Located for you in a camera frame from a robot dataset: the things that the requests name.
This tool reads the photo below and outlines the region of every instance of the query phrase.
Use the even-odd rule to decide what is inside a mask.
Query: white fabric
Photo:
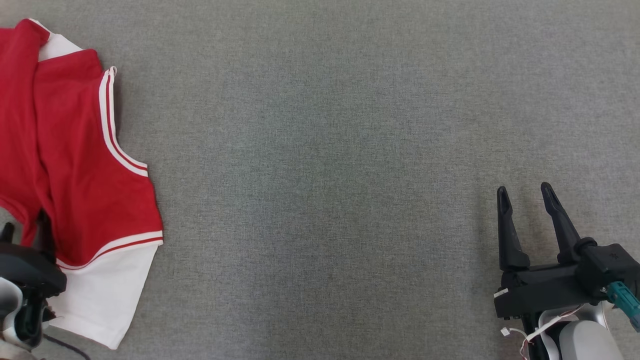
[[[38,59],[42,61],[80,50],[62,35],[51,33],[49,41],[40,48]],[[50,324],[117,349],[129,329],[151,262],[162,240],[109,250],[140,241],[141,236],[145,239],[162,236],[162,232],[157,233],[112,241],[106,245],[108,249],[100,250],[101,256],[86,266],[62,268],[67,275],[67,290],[49,299],[57,316]]]

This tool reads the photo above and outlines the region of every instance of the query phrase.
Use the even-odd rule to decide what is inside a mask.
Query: white stripe
[[[124,151],[118,145],[118,142],[115,141],[115,121],[113,119],[113,75],[114,67],[111,67],[109,70],[104,72],[104,76],[102,77],[102,82],[100,83],[99,91],[99,101],[100,101],[100,116],[102,117],[102,136],[104,138],[104,143],[107,145],[109,152],[111,155],[118,160],[119,163],[122,164],[125,168],[129,169],[131,172],[135,174],[148,177],[148,172],[146,170],[137,168],[131,165],[127,160],[125,160],[119,153],[116,151],[114,144],[118,147],[118,150],[122,154],[125,154]],[[109,88],[107,89],[107,83],[109,82],[109,77],[111,77],[111,82],[109,84]],[[107,91],[109,92],[109,104],[107,104]],[[109,106],[109,113],[111,114],[111,121],[107,116],[107,106]],[[109,127],[113,132],[114,139],[111,139],[109,136]],[[140,163],[139,161],[135,161],[135,164],[141,164],[140,166],[146,167],[145,164]]]
[[[113,249],[115,247],[119,247],[119,246],[122,246],[122,245],[127,245],[127,244],[130,244],[130,243],[135,243],[135,242],[143,241],[143,240],[147,240],[147,239],[153,239],[153,238],[162,238],[162,231],[151,231],[149,233],[130,235],[130,236],[125,236],[124,238],[113,240],[113,241],[109,242],[107,245],[103,246],[100,250],[98,250],[98,252],[96,252],[95,255],[91,258],[91,260],[87,261],[86,264],[83,264],[83,265],[80,265],[80,266],[67,265],[64,262],[62,262],[62,260],[60,260],[60,259],[57,260],[57,264],[60,265],[60,266],[65,267],[65,268],[68,268],[68,269],[83,268],[88,263],[91,263],[93,260],[95,260],[97,257],[99,257],[100,255],[104,254],[105,252],[107,252],[107,251],[109,251],[109,250],[111,250],[111,249]],[[136,244],[136,245],[131,245],[130,247],[127,247],[126,249],[135,249],[135,248],[140,247],[140,246],[147,246],[147,245],[152,245],[152,244],[162,245],[162,243],[163,243],[163,241],[162,241],[162,239],[160,239],[160,240],[155,240],[155,241],[149,241],[149,242],[146,242],[146,243],[140,243],[140,244]]]

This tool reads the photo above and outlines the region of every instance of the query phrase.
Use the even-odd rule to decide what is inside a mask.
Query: striped trim
[[[67,265],[64,262],[62,262],[62,260],[60,259],[57,260],[57,264],[61,268],[65,268],[69,270],[77,270],[77,269],[82,269],[86,267],[87,265],[91,264],[94,260],[96,260],[97,258],[99,258],[104,254],[107,254],[108,252],[112,252],[112,251],[120,250],[124,248],[133,249],[135,247],[142,247],[143,245],[144,246],[151,245],[151,244],[162,245],[162,243],[163,243],[162,231],[151,231],[149,233],[126,236],[124,238],[120,238],[120,239],[109,242],[107,245],[103,246],[100,250],[98,250],[98,252],[96,252],[95,255],[93,256],[93,258],[84,265],[80,265],[80,266]]]
[[[102,135],[109,152],[125,168],[140,176],[148,177],[147,164],[134,160],[127,155],[116,140],[116,123],[113,118],[113,80],[117,70],[111,67],[104,72],[99,88],[100,117],[102,121]]]

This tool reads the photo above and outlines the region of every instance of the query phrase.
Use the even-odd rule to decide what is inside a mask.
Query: gray fabric surface
[[[166,244],[120,348],[49,331],[94,360],[515,359],[502,184],[534,263],[542,181],[640,258],[636,0],[0,6],[118,66],[120,145],[156,185]]]

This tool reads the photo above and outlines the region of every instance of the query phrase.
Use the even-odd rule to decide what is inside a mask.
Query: armhole of jersey
[[[113,113],[113,81],[116,68],[111,67],[104,72],[99,88],[100,122],[102,124],[102,136],[109,152],[122,166],[140,176],[148,177],[147,164],[134,160],[127,155],[116,139],[116,123]]]

